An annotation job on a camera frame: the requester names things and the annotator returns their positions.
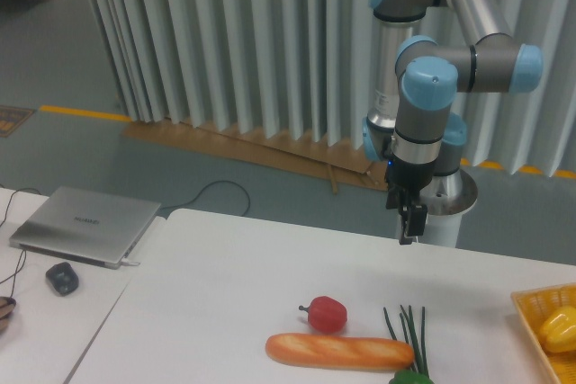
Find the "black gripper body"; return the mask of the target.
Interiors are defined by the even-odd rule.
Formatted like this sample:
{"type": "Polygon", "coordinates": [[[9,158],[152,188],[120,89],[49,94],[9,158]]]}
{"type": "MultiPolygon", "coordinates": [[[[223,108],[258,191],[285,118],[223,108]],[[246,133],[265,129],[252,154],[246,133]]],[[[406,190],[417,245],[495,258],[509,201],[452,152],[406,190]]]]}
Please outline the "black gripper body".
{"type": "Polygon", "coordinates": [[[412,164],[399,158],[391,158],[385,174],[388,191],[402,190],[403,205],[420,204],[420,191],[430,184],[435,163],[412,164]]]}

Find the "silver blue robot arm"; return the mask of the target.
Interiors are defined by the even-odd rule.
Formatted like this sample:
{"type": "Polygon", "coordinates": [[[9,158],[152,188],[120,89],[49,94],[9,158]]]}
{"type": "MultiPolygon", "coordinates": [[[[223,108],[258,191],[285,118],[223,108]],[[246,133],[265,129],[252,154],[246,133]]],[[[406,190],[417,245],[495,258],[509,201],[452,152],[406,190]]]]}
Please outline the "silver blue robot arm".
{"type": "Polygon", "coordinates": [[[467,127],[453,112],[459,93],[535,90],[544,59],[516,42],[496,0],[369,0],[380,23],[374,107],[364,151],[386,164],[386,206],[400,243],[456,245],[478,197],[461,167],[467,127]]]}

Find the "person hand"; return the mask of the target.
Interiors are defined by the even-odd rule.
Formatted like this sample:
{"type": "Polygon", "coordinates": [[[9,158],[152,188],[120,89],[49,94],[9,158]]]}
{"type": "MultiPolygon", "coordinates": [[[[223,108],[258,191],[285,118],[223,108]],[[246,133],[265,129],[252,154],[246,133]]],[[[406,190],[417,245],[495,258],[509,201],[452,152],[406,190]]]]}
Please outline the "person hand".
{"type": "Polygon", "coordinates": [[[2,296],[0,299],[0,332],[9,326],[10,316],[12,315],[17,302],[12,297],[2,296]]]}

